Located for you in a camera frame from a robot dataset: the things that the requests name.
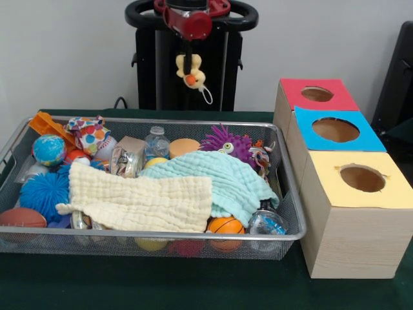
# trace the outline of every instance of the red box lid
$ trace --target red box lid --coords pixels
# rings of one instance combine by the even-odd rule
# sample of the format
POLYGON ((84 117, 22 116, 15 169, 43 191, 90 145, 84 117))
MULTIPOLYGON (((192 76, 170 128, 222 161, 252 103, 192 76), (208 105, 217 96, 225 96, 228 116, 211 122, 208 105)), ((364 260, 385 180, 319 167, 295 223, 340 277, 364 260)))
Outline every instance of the red box lid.
POLYGON ((340 79, 281 79, 281 85, 291 110, 295 106, 309 110, 359 110, 340 79))

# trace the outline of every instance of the metal basket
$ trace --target metal basket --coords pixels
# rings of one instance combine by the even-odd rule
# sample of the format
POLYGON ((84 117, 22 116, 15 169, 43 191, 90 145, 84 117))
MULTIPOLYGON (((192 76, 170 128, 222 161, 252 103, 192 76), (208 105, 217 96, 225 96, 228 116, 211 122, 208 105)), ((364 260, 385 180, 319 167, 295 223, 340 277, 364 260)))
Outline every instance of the metal basket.
MULTIPOLYGON (((66 123, 69 117, 54 117, 66 123)), ((13 208, 19 199, 20 180, 34 163, 31 147, 39 135, 24 121, 0 152, 0 212, 13 208)), ((288 222, 287 235, 208 234, 140 231, 98 231, 52 228, 0 227, 0 252, 36 254, 85 254, 118 256, 171 256, 200 258, 236 258, 280 260, 295 240, 306 231, 301 202, 297 193, 290 160, 281 131, 272 124, 231 123, 234 134, 248 134, 253 140, 263 139, 265 145, 276 142, 270 155, 270 184, 279 196, 279 215, 288 222)), ((192 138, 200 141, 211 133, 212 121, 170 121, 153 119, 107 118, 106 127, 119 141, 123 136, 144 139, 151 126, 165 128, 173 141, 192 138)))

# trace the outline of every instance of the white wall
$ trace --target white wall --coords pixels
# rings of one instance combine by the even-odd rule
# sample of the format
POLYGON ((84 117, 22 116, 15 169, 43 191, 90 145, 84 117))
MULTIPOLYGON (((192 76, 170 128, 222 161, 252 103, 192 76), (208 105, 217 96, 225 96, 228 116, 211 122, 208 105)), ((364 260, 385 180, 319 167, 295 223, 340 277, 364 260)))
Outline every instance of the white wall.
POLYGON ((274 83, 280 78, 335 77, 371 119, 400 26, 413 19, 413 1, 248 2, 260 20, 255 30, 243 34, 238 110, 273 110, 274 83))
MULTIPOLYGON (((137 106, 131 0, 0 1, 0 146, 39 108, 137 106)), ((251 0, 236 110, 274 110, 281 77, 341 78, 372 116, 411 0, 251 0)))

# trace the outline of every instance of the googly eye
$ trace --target googly eye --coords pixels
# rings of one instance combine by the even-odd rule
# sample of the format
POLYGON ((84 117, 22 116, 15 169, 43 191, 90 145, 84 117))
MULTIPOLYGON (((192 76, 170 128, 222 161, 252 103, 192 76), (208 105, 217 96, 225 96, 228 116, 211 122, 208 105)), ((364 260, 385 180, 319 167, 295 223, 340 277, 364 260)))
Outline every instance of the googly eye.
POLYGON ((230 154, 232 151, 234 151, 234 146, 232 143, 227 142, 226 144, 223 145, 223 150, 227 153, 230 154))

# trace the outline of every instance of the yellow ball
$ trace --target yellow ball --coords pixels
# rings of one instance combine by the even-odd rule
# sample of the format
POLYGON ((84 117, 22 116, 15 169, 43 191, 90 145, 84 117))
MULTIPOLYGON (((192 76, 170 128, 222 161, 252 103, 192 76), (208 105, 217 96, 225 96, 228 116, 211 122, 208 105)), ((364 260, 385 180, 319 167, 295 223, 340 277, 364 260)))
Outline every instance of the yellow ball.
POLYGON ((148 161, 143 168, 146 169, 150 166, 156 165, 157 163, 166 163, 167 161, 168 160, 164 157, 155 157, 148 161))
POLYGON ((165 240, 153 241, 148 238, 135 238, 135 242, 141 249, 144 249, 148 252, 159 251, 163 249, 164 247, 166 247, 166 245, 168 244, 168 241, 165 241, 165 240))

